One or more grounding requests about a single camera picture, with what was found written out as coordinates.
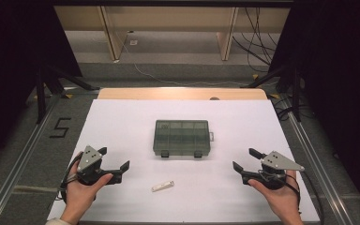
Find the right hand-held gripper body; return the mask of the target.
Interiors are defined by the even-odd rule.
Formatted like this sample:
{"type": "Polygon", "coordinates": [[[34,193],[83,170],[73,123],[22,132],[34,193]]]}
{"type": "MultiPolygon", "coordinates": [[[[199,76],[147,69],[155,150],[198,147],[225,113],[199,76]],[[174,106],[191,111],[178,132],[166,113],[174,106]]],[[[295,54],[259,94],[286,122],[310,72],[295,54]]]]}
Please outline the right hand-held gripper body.
{"type": "Polygon", "coordinates": [[[286,183],[286,171],[303,172],[305,167],[281,155],[279,152],[272,151],[270,154],[257,154],[257,159],[261,161],[262,169],[258,174],[262,178],[262,183],[266,188],[275,190],[282,188],[286,183]]]}

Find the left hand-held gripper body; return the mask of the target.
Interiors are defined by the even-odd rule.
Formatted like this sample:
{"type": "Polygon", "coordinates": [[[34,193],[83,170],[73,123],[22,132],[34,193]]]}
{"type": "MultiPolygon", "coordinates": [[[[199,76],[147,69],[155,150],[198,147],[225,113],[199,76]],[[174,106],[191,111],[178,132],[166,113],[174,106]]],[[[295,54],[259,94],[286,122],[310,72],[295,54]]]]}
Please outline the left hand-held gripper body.
{"type": "Polygon", "coordinates": [[[87,186],[94,185],[103,175],[109,174],[100,168],[102,163],[102,155],[90,145],[85,150],[80,159],[77,176],[82,184],[87,186]]]}

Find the small white stick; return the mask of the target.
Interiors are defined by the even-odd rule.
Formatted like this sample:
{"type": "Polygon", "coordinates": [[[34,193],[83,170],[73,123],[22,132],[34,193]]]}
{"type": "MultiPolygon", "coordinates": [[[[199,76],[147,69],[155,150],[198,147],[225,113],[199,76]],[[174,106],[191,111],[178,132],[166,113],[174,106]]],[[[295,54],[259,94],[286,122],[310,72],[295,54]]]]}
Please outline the small white stick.
{"type": "Polygon", "coordinates": [[[152,192],[157,192],[166,188],[172,188],[174,186],[174,181],[166,181],[163,183],[160,183],[158,185],[155,185],[151,188],[152,192]]]}

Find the transparent grey compartment box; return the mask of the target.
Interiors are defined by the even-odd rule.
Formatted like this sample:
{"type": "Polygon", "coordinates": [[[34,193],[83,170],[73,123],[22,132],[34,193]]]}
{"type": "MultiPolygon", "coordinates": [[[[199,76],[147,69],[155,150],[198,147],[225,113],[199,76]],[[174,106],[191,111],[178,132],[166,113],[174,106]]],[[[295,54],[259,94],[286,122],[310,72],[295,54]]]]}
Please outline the transparent grey compartment box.
{"type": "Polygon", "coordinates": [[[153,150],[156,156],[202,158],[211,151],[207,120],[157,120],[153,150]]]}

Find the person's right hand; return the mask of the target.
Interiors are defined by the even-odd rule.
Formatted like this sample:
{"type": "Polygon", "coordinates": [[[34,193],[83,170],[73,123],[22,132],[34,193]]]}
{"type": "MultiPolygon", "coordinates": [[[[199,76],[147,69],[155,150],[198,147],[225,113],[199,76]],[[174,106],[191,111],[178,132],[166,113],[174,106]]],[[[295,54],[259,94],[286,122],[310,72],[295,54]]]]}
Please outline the person's right hand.
{"type": "Polygon", "coordinates": [[[279,216],[295,214],[300,216],[298,196],[290,187],[285,186],[277,190],[271,190],[253,179],[250,179],[248,183],[264,196],[271,210],[278,218],[279,216]]]}

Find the person's left hand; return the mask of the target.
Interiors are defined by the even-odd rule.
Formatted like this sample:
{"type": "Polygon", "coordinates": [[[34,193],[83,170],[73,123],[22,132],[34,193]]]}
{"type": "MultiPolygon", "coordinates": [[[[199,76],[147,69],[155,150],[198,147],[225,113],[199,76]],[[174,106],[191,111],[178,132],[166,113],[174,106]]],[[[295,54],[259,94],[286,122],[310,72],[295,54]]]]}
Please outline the person's left hand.
{"type": "Polygon", "coordinates": [[[92,186],[85,186],[78,180],[70,182],[67,185],[67,204],[62,215],[79,215],[82,218],[92,205],[97,193],[112,177],[110,173],[105,174],[92,186]]]}

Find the white table sheet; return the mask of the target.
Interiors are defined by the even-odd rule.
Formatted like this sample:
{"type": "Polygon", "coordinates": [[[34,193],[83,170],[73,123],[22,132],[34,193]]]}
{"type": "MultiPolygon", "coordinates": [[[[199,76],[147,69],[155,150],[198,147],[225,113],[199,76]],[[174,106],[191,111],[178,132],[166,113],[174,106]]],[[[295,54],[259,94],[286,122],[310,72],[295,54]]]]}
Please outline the white table sheet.
{"type": "Polygon", "coordinates": [[[76,149],[106,147],[105,170],[130,161],[119,185],[106,186],[82,223],[273,224],[278,218],[265,198],[242,182],[233,162],[261,168],[248,149],[290,158],[272,103],[268,100],[107,100],[93,101],[76,149]],[[214,134],[208,156],[156,156],[157,120],[207,120],[214,134]],[[157,192],[166,181],[174,186],[157,192]]]}

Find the black metal stand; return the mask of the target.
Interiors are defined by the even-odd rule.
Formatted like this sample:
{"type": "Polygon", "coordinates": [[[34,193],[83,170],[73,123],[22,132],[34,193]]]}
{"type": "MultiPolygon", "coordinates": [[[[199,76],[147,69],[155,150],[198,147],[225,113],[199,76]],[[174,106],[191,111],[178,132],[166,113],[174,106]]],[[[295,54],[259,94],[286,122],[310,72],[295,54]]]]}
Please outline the black metal stand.
{"type": "Polygon", "coordinates": [[[300,118],[300,82],[301,77],[298,70],[294,66],[280,66],[269,71],[262,78],[255,80],[251,84],[244,85],[244,88],[257,88],[259,85],[268,82],[269,80],[279,77],[276,89],[279,93],[285,93],[289,88],[292,89],[292,106],[285,109],[286,113],[292,113],[297,122],[301,121],[300,118]]]}
{"type": "Polygon", "coordinates": [[[47,87],[52,94],[63,96],[64,86],[60,83],[59,79],[64,78],[65,80],[80,86],[82,89],[87,91],[99,90],[99,87],[88,84],[79,78],[76,78],[64,70],[46,65],[42,66],[36,75],[36,89],[37,89],[37,123],[40,124],[42,119],[47,114],[47,107],[45,103],[45,89],[47,87]]]}

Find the dark curtain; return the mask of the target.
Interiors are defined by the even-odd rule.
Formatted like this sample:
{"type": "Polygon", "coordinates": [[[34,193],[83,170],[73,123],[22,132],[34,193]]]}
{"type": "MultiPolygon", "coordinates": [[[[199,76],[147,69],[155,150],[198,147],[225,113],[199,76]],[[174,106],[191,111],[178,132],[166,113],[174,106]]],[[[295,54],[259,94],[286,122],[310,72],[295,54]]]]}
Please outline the dark curtain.
{"type": "Polygon", "coordinates": [[[0,148],[45,65],[82,74],[54,6],[49,0],[0,0],[0,148]]]}
{"type": "Polygon", "coordinates": [[[360,0],[293,0],[270,68],[287,63],[360,192],[360,0]]]}

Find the light wooden desk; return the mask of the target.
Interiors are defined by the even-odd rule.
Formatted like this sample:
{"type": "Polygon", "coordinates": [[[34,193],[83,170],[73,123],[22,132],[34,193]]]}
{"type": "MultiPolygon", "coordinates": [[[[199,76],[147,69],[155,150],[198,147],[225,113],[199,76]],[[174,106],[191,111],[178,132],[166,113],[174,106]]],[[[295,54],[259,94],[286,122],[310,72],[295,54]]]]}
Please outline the light wooden desk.
{"type": "Polygon", "coordinates": [[[128,31],[214,32],[221,59],[229,59],[233,34],[282,32],[290,11],[279,7],[57,7],[66,31],[102,31],[118,60],[128,31]]]}

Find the black overhead beam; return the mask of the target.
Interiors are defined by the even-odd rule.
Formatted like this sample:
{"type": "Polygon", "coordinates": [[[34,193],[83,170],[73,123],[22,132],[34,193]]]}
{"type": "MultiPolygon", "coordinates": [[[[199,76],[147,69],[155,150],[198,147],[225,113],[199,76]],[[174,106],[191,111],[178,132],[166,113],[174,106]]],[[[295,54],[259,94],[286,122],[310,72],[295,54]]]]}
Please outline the black overhead beam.
{"type": "Polygon", "coordinates": [[[290,8],[296,0],[49,0],[55,6],[290,8]]]}

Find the aluminium floor rail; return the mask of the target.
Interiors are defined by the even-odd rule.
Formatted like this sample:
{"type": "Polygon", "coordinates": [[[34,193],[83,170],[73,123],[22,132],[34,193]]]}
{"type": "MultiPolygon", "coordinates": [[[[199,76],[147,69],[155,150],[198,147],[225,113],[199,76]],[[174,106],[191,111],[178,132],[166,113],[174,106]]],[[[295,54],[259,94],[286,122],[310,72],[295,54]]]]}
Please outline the aluminium floor rail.
{"type": "Polygon", "coordinates": [[[302,146],[308,163],[311,166],[311,170],[314,171],[314,175],[322,189],[323,195],[337,219],[337,222],[342,225],[354,225],[353,219],[347,211],[346,204],[341,199],[340,194],[335,187],[335,183],[331,180],[329,173],[325,170],[324,163],[315,152],[311,139],[309,138],[302,123],[298,121],[298,117],[295,115],[298,113],[298,110],[295,109],[296,104],[297,102],[293,103],[292,97],[283,96],[282,105],[286,110],[288,110],[288,117],[290,123],[292,124],[292,128],[302,146]]]}
{"type": "Polygon", "coordinates": [[[0,216],[5,206],[7,205],[7,202],[10,198],[10,195],[14,187],[17,185],[18,181],[20,180],[20,177],[30,157],[35,151],[37,143],[41,137],[41,134],[44,128],[46,127],[46,124],[48,123],[51,117],[52,111],[60,98],[61,96],[56,94],[53,94],[51,96],[45,114],[33,127],[32,133],[28,137],[25,146],[22,148],[21,153],[16,157],[15,163],[13,164],[7,178],[0,186],[0,216]]]}

